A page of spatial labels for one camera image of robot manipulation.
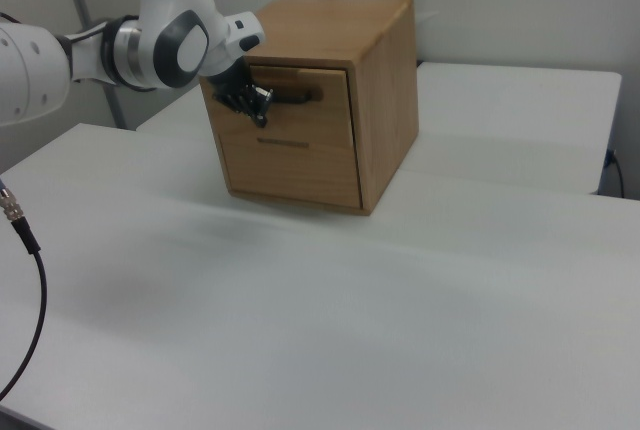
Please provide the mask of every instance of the drawer front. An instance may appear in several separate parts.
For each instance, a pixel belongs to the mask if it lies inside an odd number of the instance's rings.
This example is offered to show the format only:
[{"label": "drawer front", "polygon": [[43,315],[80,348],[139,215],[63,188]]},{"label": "drawer front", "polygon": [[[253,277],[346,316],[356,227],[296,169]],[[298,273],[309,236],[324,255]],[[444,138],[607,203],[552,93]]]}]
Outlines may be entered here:
[{"label": "drawer front", "polygon": [[353,148],[346,72],[254,66],[251,74],[259,86],[273,89],[276,98],[308,94],[311,99],[302,104],[272,103],[265,128],[257,128],[248,117],[217,105],[214,125],[227,141],[261,138]]},{"label": "drawer front", "polygon": [[353,151],[222,140],[233,190],[360,208]]},{"label": "drawer front", "polygon": [[273,103],[268,124],[208,100],[231,190],[360,208],[346,72],[251,67],[256,83],[301,104]]}]

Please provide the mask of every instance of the wooden box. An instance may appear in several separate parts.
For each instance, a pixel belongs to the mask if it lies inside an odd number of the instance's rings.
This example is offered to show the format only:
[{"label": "wooden box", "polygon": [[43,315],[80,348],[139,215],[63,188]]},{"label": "wooden box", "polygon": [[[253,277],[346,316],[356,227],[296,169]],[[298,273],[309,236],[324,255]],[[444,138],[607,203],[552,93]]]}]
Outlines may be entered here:
[{"label": "wooden box", "polygon": [[201,81],[232,195],[370,214],[418,134],[412,0],[276,0],[247,55],[258,85],[304,91],[257,128]]}]

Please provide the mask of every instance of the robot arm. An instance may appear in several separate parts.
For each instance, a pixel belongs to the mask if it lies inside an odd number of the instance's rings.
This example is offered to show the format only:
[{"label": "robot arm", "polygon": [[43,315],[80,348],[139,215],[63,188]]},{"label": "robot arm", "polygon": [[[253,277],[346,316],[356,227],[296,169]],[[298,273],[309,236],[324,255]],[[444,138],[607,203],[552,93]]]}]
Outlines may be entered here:
[{"label": "robot arm", "polygon": [[272,92],[253,84],[242,58],[264,40],[255,15],[224,17],[213,0],[140,0],[139,17],[62,37],[0,24],[0,125],[56,110],[72,80],[148,91],[183,87],[200,75],[220,102],[264,127]]}]

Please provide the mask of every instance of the table surface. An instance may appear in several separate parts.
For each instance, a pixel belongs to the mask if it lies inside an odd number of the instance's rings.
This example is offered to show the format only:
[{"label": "table surface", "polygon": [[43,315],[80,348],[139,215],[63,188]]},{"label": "table surface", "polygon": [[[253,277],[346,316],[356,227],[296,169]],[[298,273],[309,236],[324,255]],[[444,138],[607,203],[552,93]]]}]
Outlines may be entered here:
[{"label": "table surface", "polygon": [[[420,134],[402,168],[595,193],[619,90],[614,73],[424,63]],[[138,131],[211,140],[200,88]]]},{"label": "table surface", "polygon": [[[633,428],[640,205],[399,170],[370,217],[226,192],[213,142],[78,126],[3,179],[57,429]],[[9,225],[0,381],[35,324]]]}]

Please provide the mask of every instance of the black drawer handle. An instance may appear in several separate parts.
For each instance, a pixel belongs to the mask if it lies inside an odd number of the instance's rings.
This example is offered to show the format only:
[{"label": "black drawer handle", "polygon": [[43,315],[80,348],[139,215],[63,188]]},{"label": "black drawer handle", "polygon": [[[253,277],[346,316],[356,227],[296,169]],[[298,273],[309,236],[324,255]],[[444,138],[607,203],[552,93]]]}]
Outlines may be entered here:
[{"label": "black drawer handle", "polygon": [[311,100],[311,91],[307,90],[302,95],[280,95],[273,93],[273,103],[287,103],[289,105],[302,105]]}]

